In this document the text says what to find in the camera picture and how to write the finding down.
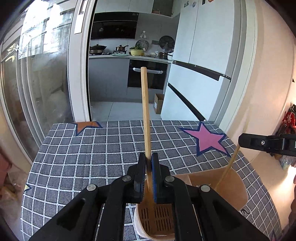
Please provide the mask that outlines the thin yellow chopstick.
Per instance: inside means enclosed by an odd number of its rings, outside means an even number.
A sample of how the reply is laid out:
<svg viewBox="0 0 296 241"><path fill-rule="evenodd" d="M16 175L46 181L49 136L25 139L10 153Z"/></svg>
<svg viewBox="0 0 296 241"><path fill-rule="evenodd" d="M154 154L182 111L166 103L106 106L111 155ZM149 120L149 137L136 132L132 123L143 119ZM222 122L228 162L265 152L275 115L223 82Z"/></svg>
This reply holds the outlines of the thin yellow chopstick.
<svg viewBox="0 0 296 241"><path fill-rule="evenodd" d="M240 129L237 129L237 131L236 131L237 137L239 137L240 134L246 132L246 129L247 129L248 125L249 125L249 119L246 118L246 120L244 122L244 125L241 126ZM230 161L228 162L228 165L225 167L219 181L217 182L217 184L214 187L215 191L218 191L219 187L222 184L222 181L224 181L224 179L227 177L228 173L230 172L230 170L231 170L231 168L232 168L232 166L233 166L233 164L234 164L234 162L236 160L236 157L237 157L237 155L239 153L239 150L240 150L240 144L237 144L236 148L234 150L234 153L232 154L232 156L230 158Z"/></svg>

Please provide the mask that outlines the beige plastic utensil holder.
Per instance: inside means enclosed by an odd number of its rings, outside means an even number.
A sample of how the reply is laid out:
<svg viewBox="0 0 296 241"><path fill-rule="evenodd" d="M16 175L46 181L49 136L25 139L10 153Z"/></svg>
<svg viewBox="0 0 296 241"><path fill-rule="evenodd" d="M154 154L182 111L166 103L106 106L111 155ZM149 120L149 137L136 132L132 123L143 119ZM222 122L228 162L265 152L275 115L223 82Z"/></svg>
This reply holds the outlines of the beige plastic utensil holder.
<svg viewBox="0 0 296 241"><path fill-rule="evenodd" d="M214 188L219 182L226 168L211 169L195 173L178 174L177 178L187 185L199 187L209 185ZM246 187L233 169L220 182L218 194L224 198L237 211L243 209L248 202ZM140 237L151 240L173 240L175 238L173 214L170 204L156 204L153 211L149 211L147 199L136 206L134 212L134 228Z"/></svg>

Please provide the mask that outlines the red bag on floor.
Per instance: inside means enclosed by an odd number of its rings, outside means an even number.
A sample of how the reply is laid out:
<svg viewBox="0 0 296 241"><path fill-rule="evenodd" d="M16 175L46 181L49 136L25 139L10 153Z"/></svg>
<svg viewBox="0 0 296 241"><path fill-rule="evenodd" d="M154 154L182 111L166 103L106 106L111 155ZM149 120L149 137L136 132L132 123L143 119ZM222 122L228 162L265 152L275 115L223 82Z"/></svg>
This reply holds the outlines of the red bag on floor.
<svg viewBox="0 0 296 241"><path fill-rule="evenodd" d="M281 121L280 127L276 135L295 134L295 104L291 104Z"/></svg>

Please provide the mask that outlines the grey checkered tablecloth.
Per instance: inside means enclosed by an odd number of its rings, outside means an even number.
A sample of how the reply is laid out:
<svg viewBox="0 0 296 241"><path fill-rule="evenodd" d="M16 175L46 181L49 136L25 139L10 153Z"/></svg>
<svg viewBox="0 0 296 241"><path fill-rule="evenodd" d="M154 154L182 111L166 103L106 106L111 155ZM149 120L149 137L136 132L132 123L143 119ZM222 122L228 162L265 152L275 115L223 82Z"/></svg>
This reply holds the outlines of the grey checkered tablecloth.
<svg viewBox="0 0 296 241"><path fill-rule="evenodd" d="M185 129L197 121L154 120L152 150L171 174L216 169L229 156L209 150L196 154L196 139ZM124 175L144 151L142 121L102 122L99 128L75 130L72 123L54 124L41 145L29 172L21 212L21 240L28 240L89 184L104 186Z"/></svg>

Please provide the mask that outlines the cardboard box on floor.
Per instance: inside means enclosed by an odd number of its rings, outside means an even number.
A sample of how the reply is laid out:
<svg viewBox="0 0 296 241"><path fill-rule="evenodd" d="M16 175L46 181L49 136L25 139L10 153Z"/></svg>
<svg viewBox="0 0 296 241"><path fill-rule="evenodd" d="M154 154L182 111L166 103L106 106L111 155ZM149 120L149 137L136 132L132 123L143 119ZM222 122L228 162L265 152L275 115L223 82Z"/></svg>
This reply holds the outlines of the cardboard box on floor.
<svg viewBox="0 0 296 241"><path fill-rule="evenodd" d="M163 102L164 102L164 95L160 93L156 93L154 95L154 111L156 114L161 114Z"/></svg>

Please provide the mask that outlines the white refrigerator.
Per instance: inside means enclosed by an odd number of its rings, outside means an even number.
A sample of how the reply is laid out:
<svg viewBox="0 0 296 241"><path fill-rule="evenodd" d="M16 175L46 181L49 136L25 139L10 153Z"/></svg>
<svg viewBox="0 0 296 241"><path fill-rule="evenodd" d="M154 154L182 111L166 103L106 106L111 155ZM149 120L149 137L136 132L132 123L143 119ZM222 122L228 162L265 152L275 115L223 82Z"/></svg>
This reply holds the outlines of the white refrigerator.
<svg viewBox="0 0 296 241"><path fill-rule="evenodd" d="M245 1L182 1L161 118L219 125L237 82L245 37Z"/></svg>

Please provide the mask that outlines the glass sliding door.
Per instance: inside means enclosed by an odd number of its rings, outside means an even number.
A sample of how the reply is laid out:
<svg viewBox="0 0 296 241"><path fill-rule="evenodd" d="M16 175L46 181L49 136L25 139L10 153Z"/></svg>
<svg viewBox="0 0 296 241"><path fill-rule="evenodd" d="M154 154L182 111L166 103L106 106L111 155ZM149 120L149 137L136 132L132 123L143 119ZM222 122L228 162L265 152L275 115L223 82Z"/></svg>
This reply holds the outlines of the glass sliding door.
<svg viewBox="0 0 296 241"><path fill-rule="evenodd" d="M25 1L1 37L1 97L34 160L55 123L73 121L67 57L76 1Z"/></svg>

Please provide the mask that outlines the black built-in oven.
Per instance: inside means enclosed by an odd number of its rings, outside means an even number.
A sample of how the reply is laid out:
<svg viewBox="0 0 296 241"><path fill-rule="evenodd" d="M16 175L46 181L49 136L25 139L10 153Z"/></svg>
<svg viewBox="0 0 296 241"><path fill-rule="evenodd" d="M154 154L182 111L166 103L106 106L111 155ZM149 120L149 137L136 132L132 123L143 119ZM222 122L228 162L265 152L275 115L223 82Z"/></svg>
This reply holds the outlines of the black built-in oven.
<svg viewBox="0 0 296 241"><path fill-rule="evenodd" d="M127 87L141 88L141 68L147 69L149 89L163 90L167 75L168 64L153 61L130 60Z"/></svg>

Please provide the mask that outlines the black wok on stove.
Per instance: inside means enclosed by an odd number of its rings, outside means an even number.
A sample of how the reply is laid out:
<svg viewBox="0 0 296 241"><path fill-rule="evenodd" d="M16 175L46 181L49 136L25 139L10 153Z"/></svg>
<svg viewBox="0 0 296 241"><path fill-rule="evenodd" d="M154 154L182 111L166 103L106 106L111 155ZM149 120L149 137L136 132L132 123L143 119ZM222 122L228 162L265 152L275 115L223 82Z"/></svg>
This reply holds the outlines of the black wok on stove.
<svg viewBox="0 0 296 241"><path fill-rule="evenodd" d="M106 49L106 46L96 44L94 46L90 46L89 54L90 55L103 55L105 49Z"/></svg>

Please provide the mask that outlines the yellow bowl with greens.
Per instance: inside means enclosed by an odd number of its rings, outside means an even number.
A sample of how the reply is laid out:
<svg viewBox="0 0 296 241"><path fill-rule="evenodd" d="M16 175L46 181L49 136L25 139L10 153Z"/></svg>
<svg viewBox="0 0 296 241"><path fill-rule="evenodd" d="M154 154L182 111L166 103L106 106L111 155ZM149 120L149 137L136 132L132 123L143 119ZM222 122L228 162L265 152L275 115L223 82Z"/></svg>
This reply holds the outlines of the yellow bowl with greens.
<svg viewBox="0 0 296 241"><path fill-rule="evenodd" d="M134 46L129 49L131 56L144 56L144 50L141 46Z"/></svg>

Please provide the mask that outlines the black range hood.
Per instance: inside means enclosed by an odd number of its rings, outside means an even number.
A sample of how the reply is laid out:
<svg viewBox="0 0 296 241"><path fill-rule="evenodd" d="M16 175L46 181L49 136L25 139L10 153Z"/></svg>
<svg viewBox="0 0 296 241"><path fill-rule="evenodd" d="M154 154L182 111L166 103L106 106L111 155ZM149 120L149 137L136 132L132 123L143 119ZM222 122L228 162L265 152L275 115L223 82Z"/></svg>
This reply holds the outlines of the black range hood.
<svg viewBox="0 0 296 241"><path fill-rule="evenodd" d="M94 15L91 39L134 39L139 13L113 11Z"/></svg>

